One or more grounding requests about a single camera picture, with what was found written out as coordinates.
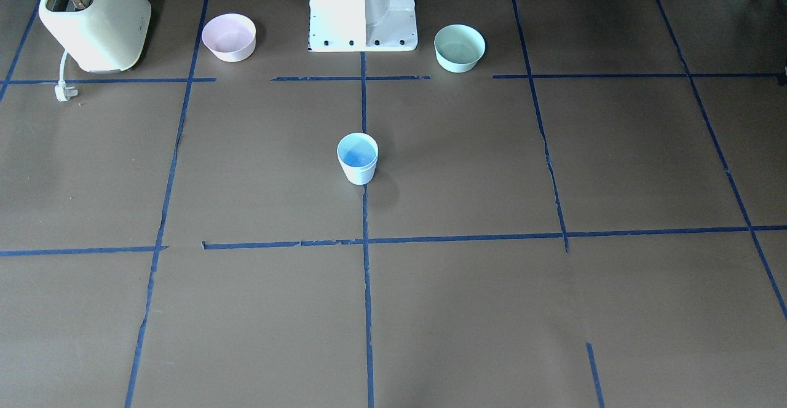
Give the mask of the light blue cup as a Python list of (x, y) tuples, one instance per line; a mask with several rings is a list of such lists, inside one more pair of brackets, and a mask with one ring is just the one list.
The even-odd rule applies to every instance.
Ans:
[(337, 146), (338, 160), (348, 167), (361, 168), (372, 164), (379, 156), (379, 148), (371, 136), (351, 133), (343, 137)]
[(376, 164), (378, 159), (379, 156), (377, 157), (376, 161), (372, 162), (372, 164), (361, 168), (348, 167), (348, 165), (344, 165), (339, 160), (338, 162), (340, 163), (342, 170), (350, 183), (354, 185), (365, 185), (368, 184), (373, 178), (374, 173), (376, 172)]

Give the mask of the light green bowl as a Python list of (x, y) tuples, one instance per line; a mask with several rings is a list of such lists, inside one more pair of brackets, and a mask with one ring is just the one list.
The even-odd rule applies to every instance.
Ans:
[(435, 57), (442, 69), (462, 74), (473, 69), (486, 52), (483, 34), (465, 24), (446, 25), (433, 40)]

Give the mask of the pink bowl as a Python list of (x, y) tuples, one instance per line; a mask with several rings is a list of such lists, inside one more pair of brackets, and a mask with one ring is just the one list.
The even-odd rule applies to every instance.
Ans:
[(202, 30), (200, 38), (214, 56), (225, 63), (238, 63), (252, 55), (256, 49), (254, 22), (243, 14), (220, 14), (211, 19)]

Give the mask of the cream white toaster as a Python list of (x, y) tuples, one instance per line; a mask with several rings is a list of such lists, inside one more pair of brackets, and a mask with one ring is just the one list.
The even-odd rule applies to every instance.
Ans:
[(38, 14), (82, 70), (115, 74), (140, 59), (151, 6), (148, 0), (92, 0), (75, 10), (70, 0), (40, 0)]

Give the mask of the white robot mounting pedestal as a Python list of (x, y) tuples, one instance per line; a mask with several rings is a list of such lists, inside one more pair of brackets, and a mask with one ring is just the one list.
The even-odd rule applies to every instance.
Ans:
[(311, 52), (410, 52), (418, 43), (415, 0), (309, 0)]

